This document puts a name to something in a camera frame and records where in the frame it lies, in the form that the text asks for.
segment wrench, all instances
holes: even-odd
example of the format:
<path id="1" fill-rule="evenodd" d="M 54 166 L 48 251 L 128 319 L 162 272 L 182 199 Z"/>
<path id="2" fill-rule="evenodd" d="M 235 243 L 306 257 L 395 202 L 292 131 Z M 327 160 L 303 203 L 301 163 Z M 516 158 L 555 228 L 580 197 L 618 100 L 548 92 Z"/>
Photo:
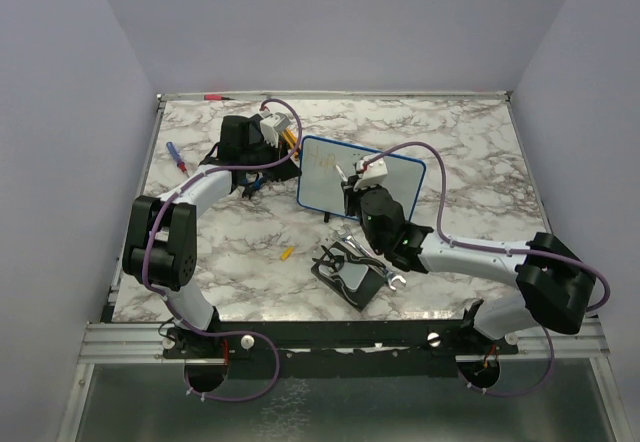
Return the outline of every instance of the wrench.
<path id="1" fill-rule="evenodd" d="M 352 247 L 357 252 L 362 254 L 363 257 L 375 257 L 371 252 L 369 252 L 366 247 L 364 247 L 360 242 L 356 240 L 356 238 L 351 234 L 351 231 L 348 227 L 343 227 L 342 231 L 335 230 L 333 232 L 333 237 L 340 242 L 347 244 L 349 247 Z M 387 285 L 393 291 L 397 290 L 393 284 L 394 282 L 400 282 L 402 285 L 407 285 L 407 280 L 397 272 L 389 270 L 388 268 L 380 268 L 380 267 L 371 267 L 373 270 L 378 272 L 381 276 L 383 276 L 387 280 Z"/>

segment blue whiteboard frame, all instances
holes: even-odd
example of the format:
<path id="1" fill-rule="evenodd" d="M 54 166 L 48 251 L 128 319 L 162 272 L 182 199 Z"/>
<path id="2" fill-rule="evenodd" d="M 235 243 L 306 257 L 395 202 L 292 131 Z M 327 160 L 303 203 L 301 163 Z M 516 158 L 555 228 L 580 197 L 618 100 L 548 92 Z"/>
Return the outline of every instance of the blue whiteboard frame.
<path id="1" fill-rule="evenodd" d="M 347 142 L 340 142 L 339 140 L 334 140 L 334 139 L 327 139 L 326 137 L 319 137 L 317 135 L 307 135 L 304 137 L 304 139 L 302 139 L 302 145 L 300 146 L 300 162 L 302 165 L 302 152 L 304 151 L 304 143 L 307 139 L 316 139 L 316 140 L 322 140 L 324 142 L 328 142 L 331 144 L 336 144 L 336 145 L 342 145 L 344 147 L 350 147 L 352 149 L 358 149 L 358 150 L 362 150 L 365 152 L 371 152 L 372 154 L 379 154 L 380 152 L 382 152 L 381 150 L 378 149 L 372 149 L 370 147 L 364 147 L 362 145 L 355 145 L 355 144 L 349 144 Z M 406 155 L 398 155 L 398 154 L 390 154 L 387 157 L 394 157 L 396 159 L 404 159 L 407 160 L 409 162 L 417 162 L 420 165 L 422 165 L 422 177 L 420 178 L 420 188 L 422 187 L 422 183 L 424 182 L 424 176 L 427 173 L 427 164 L 424 162 L 424 160 L 420 160 L 420 159 L 416 159 L 414 157 L 407 157 Z M 413 201 L 413 206 L 411 207 L 411 213 L 409 214 L 409 217 L 407 217 L 407 220 L 411 221 L 411 219 L 413 218 L 413 212 L 415 211 L 416 208 L 416 204 L 418 203 L 418 197 L 420 195 L 420 188 L 418 188 L 418 191 L 416 192 L 416 198 Z M 328 211 L 326 210 L 321 210 L 321 209 L 317 209 L 315 207 L 309 207 L 308 205 L 304 205 L 300 203 L 300 178 L 298 178 L 298 188 L 296 189 L 296 202 L 298 202 L 298 205 L 300 207 L 304 207 L 305 209 L 309 209 L 309 210 L 315 210 L 316 212 L 322 212 L 323 214 L 326 214 Z M 334 212 L 328 212 L 331 215 L 334 215 L 336 217 L 342 217 L 343 219 L 351 219 L 351 220 L 356 220 L 356 217 L 349 217 L 347 215 L 343 215 L 343 214 L 336 214 Z"/>

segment screw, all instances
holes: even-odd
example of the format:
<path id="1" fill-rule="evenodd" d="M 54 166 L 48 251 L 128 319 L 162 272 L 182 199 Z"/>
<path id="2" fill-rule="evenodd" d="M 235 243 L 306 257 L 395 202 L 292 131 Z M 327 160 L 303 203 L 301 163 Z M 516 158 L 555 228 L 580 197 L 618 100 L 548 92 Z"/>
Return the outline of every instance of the screw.
<path id="1" fill-rule="evenodd" d="M 167 339 L 166 337 L 162 339 L 162 348 L 165 350 L 171 350 L 176 346 L 175 341 L 171 339 Z"/>
<path id="2" fill-rule="evenodd" d="M 504 336 L 504 340 L 509 345 L 516 345 L 518 343 L 518 336 L 516 334 L 514 334 L 513 332 L 511 332 L 511 333 L 509 333 L 509 334 Z"/>
<path id="3" fill-rule="evenodd" d="M 427 342 L 431 347 L 436 348 L 440 345 L 440 342 L 442 342 L 442 339 L 440 339 L 440 334 L 436 332 L 431 332 L 429 333 L 429 335 L 427 335 Z"/>
<path id="4" fill-rule="evenodd" d="M 255 344 L 255 340 L 250 335 L 245 335 L 240 339 L 240 346 L 245 350 L 249 350 L 253 344 Z"/>

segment yellow object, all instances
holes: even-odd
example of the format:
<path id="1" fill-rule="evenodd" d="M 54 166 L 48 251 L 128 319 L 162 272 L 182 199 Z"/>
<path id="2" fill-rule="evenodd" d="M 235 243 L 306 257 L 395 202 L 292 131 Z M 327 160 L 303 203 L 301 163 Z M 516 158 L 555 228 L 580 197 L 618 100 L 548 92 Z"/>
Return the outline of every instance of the yellow object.
<path id="1" fill-rule="evenodd" d="M 293 247 L 289 247 L 284 253 L 280 256 L 280 259 L 287 260 L 289 256 L 293 254 Z"/>
<path id="2" fill-rule="evenodd" d="M 284 137 L 284 140 L 287 142 L 290 149 L 293 149 L 296 145 L 296 142 L 298 141 L 298 138 L 293 135 L 293 132 L 291 132 L 289 129 L 284 129 L 282 137 Z M 298 151 L 296 151 L 296 153 L 293 155 L 293 158 L 295 160 L 298 160 L 300 158 L 300 156 L 298 155 Z"/>

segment blue screwdriver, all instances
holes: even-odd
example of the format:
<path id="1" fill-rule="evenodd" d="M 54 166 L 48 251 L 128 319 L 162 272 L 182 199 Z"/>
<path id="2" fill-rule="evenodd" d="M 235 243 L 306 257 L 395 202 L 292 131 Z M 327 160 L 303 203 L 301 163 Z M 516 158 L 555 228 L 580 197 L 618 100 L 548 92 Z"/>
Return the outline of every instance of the blue screwdriver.
<path id="1" fill-rule="evenodd" d="M 184 164 L 184 160 L 182 160 L 182 157 L 180 157 L 180 154 L 178 153 L 178 149 L 176 149 L 176 146 L 173 145 L 173 142 L 167 142 L 167 149 L 169 150 L 169 153 L 171 154 L 171 158 L 176 163 L 178 168 L 182 171 L 184 175 L 189 177 L 189 174 L 187 173 L 187 166 Z"/>

